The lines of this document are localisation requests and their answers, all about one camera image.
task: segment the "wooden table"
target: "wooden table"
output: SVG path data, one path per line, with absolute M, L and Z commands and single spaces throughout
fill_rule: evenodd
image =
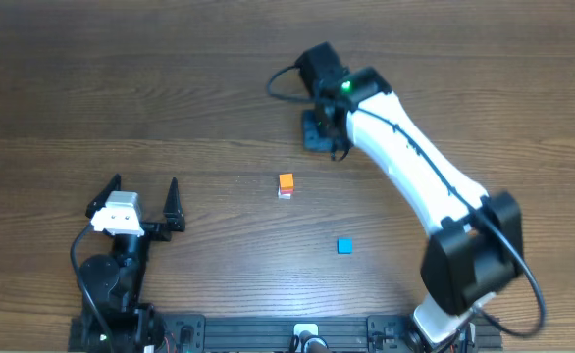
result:
M 114 173 L 159 220 L 177 177 L 187 231 L 151 250 L 143 299 L 208 316 L 409 313 L 426 237 L 359 151 L 303 152 L 265 95 L 330 40 L 372 65 L 464 173 L 506 188 L 549 322 L 507 349 L 575 349 L 575 1 L 0 0 L 0 349 L 63 350 L 80 294 L 70 244 Z M 278 89 L 300 93 L 296 75 Z M 296 194 L 277 199 L 277 175 Z M 339 256 L 336 240 L 354 253 Z M 80 258 L 107 252 L 92 235 Z M 490 305 L 536 320 L 525 279 Z

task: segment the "wood grain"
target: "wood grain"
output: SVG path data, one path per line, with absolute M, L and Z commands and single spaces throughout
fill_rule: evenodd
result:
M 160 310 L 409 313 L 425 294 L 411 209 L 359 151 L 303 152 L 304 107 L 264 93 L 325 40 L 377 68 L 453 164 L 521 204 L 549 321 L 506 348 L 575 350 L 575 1 L 560 0 L 0 0 L 0 349 L 66 348 L 69 247 L 114 173 L 153 219 L 179 179 L 187 231 L 152 248 L 145 280 Z M 278 89 L 302 91 L 296 76 Z M 109 246 L 91 236 L 80 257 Z M 537 315 L 523 279 L 490 310 L 515 328 Z

